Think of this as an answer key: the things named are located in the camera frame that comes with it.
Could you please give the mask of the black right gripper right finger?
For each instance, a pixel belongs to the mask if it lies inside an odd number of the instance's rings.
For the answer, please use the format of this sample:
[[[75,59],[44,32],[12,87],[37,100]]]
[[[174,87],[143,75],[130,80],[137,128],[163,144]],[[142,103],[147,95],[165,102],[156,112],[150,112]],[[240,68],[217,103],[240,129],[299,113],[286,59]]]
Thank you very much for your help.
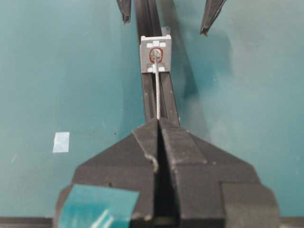
[[[255,168],[160,119],[182,228],[277,228],[280,212],[272,190]]]

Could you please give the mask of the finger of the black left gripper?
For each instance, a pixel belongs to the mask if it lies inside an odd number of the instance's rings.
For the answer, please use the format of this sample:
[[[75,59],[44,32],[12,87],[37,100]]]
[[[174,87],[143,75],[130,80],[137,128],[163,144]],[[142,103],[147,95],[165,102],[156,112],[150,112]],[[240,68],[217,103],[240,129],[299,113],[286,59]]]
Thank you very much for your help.
[[[124,24],[129,23],[131,20],[131,0],[117,0],[117,5],[122,14]]]
[[[226,0],[206,0],[200,34],[207,36],[208,32],[220,14]]]

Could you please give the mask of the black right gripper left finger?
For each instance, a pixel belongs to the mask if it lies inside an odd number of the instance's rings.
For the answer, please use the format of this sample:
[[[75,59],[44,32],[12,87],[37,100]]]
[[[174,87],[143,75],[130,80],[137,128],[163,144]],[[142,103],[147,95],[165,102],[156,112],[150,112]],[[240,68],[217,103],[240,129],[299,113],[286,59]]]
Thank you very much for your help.
[[[155,218],[155,189],[159,122],[152,119],[103,152],[80,164],[70,184],[59,194],[53,218],[58,221],[63,204],[76,184],[138,191],[129,228],[151,228]]]

